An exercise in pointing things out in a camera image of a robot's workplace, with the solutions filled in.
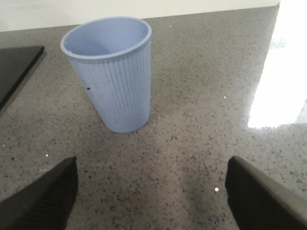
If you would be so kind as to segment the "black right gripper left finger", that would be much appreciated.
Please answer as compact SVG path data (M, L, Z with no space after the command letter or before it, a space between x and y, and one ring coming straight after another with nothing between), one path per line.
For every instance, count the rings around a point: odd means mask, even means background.
M0 203L2 230L64 230L78 192L76 157Z

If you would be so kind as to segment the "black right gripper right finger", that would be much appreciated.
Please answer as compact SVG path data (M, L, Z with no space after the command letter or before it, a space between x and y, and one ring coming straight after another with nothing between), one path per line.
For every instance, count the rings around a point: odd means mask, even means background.
M228 204L241 230L305 230L307 201L239 156L227 164Z

